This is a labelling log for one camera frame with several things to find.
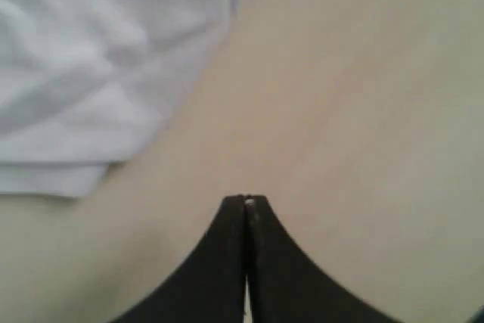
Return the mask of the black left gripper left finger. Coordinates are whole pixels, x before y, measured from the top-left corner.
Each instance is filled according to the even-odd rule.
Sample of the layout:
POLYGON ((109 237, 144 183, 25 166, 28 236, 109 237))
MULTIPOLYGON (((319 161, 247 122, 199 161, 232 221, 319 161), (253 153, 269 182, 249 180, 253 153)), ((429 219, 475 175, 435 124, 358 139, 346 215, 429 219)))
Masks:
POLYGON ((153 293, 114 322, 242 322, 244 238, 244 197, 225 197, 186 260, 153 293))

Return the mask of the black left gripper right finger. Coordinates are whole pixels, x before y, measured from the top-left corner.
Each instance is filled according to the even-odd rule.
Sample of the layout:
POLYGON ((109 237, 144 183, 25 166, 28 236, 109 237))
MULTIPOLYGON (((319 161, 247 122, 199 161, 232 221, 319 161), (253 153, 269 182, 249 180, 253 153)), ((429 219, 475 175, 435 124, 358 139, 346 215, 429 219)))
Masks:
POLYGON ((254 322, 392 321, 320 270, 263 195, 245 200, 245 266, 254 322))

